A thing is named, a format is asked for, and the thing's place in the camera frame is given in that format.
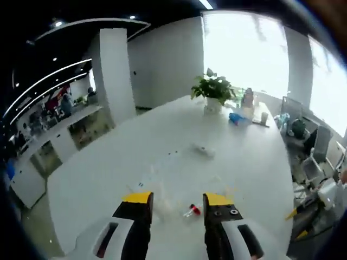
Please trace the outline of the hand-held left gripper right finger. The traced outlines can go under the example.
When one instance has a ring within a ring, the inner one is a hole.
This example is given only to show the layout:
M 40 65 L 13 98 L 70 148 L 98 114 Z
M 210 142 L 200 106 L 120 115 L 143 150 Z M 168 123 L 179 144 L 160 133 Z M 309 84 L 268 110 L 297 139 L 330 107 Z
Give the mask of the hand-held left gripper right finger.
M 203 211 L 204 242 L 209 259 L 261 259 L 265 256 L 254 224 L 243 218 L 232 200 L 206 192 Z

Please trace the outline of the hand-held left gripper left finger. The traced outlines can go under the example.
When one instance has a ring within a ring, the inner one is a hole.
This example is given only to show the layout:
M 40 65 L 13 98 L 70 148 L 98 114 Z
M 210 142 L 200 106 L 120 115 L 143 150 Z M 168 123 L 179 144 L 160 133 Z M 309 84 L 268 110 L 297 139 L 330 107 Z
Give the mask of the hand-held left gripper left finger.
M 78 236 L 78 259 L 145 259 L 151 238 L 153 192 L 130 193 L 114 214 Z

